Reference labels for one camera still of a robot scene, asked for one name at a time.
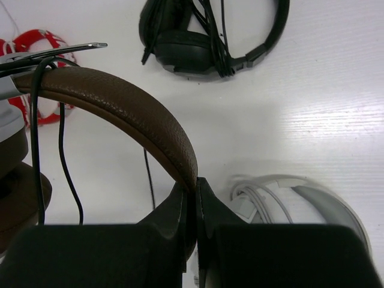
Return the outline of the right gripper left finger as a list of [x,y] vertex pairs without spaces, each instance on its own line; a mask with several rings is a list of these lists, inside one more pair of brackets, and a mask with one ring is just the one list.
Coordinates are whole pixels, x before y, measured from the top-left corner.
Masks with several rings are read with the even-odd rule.
[[181,287],[187,196],[175,184],[168,198],[136,224],[27,229],[1,263],[1,286]]

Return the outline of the brown silver headphones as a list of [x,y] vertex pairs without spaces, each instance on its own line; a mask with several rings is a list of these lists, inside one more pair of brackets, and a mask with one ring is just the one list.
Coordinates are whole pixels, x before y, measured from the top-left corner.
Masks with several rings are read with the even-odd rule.
[[19,109],[6,105],[1,124],[1,251],[22,230],[44,221],[52,187],[40,172],[37,132],[38,97],[74,105],[113,124],[143,146],[187,191],[185,252],[196,241],[194,219],[197,160],[175,117],[154,97],[132,83],[102,71],[69,63],[52,68],[61,54],[97,49],[87,43],[1,57],[1,101],[31,96],[31,137],[27,138]]

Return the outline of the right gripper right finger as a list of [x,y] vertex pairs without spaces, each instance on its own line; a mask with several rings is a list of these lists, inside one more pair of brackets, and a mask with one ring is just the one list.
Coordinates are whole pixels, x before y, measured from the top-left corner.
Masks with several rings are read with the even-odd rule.
[[256,193],[244,218],[199,178],[196,192],[199,287],[377,287],[367,233],[330,191],[300,178],[265,179],[292,189],[324,218],[322,224],[274,224]]

